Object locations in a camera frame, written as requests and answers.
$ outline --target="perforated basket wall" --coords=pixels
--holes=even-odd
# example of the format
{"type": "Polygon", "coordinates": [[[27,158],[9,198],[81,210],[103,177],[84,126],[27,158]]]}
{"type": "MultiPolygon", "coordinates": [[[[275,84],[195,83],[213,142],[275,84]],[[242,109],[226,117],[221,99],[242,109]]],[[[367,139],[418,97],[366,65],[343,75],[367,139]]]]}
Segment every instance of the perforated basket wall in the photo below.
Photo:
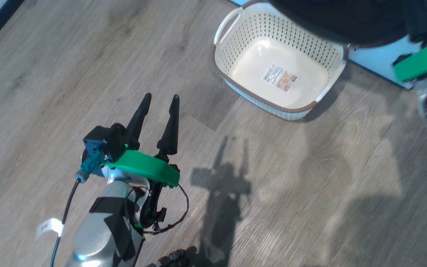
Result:
{"type": "MultiPolygon", "coordinates": [[[[244,5],[239,20],[224,40],[216,46],[215,64],[222,72],[222,76],[230,73],[236,60],[253,40],[263,37],[279,41],[291,49],[297,49],[325,68],[328,73],[328,86],[322,96],[327,93],[344,69],[342,46],[317,37],[279,13],[272,5],[261,2],[244,5]]],[[[233,89],[237,92],[239,90],[237,86],[233,89]]],[[[278,112],[285,113],[284,110],[271,110],[274,108],[271,106],[269,108],[260,106],[260,108],[275,115],[278,115],[278,112]]]]}

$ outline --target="black tape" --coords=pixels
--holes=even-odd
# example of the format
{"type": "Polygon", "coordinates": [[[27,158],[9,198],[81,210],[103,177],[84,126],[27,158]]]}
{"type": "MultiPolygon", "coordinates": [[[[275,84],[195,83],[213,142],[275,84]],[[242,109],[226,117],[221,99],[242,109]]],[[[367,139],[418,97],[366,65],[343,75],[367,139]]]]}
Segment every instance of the black tape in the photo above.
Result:
{"type": "Polygon", "coordinates": [[[100,197],[95,200],[90,208],[90,213],[111,214],[105,218],[105,223],[112,232],[116,249],[124,261],[136,255],[130,231],[123,218],[127,216],[125,214],[125,204],[128,205],[128,216],[132,218],[134,216],[135,204],[126,198],[100,197]]]}

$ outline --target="basket handle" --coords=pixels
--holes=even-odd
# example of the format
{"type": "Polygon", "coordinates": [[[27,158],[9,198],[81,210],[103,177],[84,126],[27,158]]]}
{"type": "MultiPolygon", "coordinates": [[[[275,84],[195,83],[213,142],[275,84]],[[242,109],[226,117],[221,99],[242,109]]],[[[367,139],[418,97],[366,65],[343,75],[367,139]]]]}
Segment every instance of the basket handle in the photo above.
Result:
{"type": "Polygon", "coordinates": [[[228,15],[225,17],[224,20],[222,20],[222,22],[218,26],[217,32],[215,33],[215,37],[213,38],[213,44],[214,45],[218,46],[220,43],[222,43],[222,41],[225,39],[225,37],[228,35],[228,33],[232,30],[232,28],[235,26],[235,24],[237,23],[237,21],[240,19],[242,11],[243,11],[242,7],[234,9],[234,10],[232,10],[232,12],[228,13],[228,15]],[[220,38],[220,34],[223,32],[225,26],[227,25],[227,23],[230,20],[232,20],[232,18],[234,16],[237,16],[236,19],[234,20],[234,22],[232,22],[232,25],[230,25],[230,27],[227,29],[227,31],[225,32],[225,34],[220,38]]]}

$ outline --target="white plastic basket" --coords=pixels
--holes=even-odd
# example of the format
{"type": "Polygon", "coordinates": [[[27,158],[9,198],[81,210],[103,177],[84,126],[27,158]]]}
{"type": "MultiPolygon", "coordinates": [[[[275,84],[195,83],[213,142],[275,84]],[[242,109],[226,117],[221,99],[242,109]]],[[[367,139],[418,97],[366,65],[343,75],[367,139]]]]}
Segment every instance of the white plastic basket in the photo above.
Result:
{"type": "Polygon", "coordinates": [[[286,120],[304,117],[345,68],[342,46],[302,29],[266,2],[230,12],[213,44],[215,68],[225,82],[286,120]]]}

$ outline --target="connector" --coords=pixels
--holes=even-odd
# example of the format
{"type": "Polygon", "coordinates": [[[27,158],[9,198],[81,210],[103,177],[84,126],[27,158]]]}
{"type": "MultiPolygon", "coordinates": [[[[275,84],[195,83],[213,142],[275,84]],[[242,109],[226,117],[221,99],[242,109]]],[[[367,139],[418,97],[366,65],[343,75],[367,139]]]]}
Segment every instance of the connector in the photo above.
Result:
{"type": "Polygon", "coordinates": [[[75,174],[75,179],[80,180],[83,184],[87,181],[90,174],[100,167],[103,162],[103,154],[101,151],[95,151],[80,165],[80,170],[75,174]]]}

